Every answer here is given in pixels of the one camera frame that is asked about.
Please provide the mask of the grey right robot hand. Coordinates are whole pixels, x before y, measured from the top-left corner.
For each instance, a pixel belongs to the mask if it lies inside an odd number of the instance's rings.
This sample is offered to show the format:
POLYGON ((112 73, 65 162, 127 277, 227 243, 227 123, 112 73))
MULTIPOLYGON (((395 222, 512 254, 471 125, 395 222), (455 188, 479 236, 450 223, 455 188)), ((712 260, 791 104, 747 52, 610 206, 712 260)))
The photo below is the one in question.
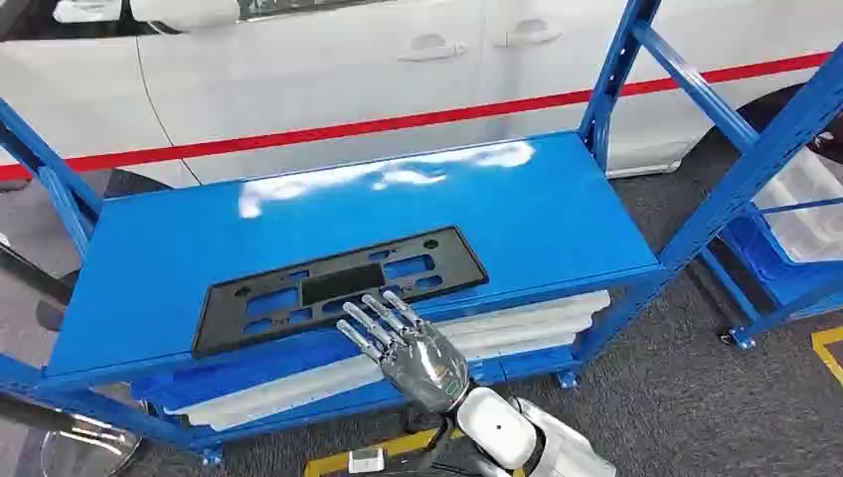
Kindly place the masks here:
POLYGON ((455 410, 470 388, 463 354, 393 291, 379 298, 365 294, 361 301, 364 308, 346 301, 342 309, 366 332, 344 319, 337 329, 406 397, 434 413, 455 410))

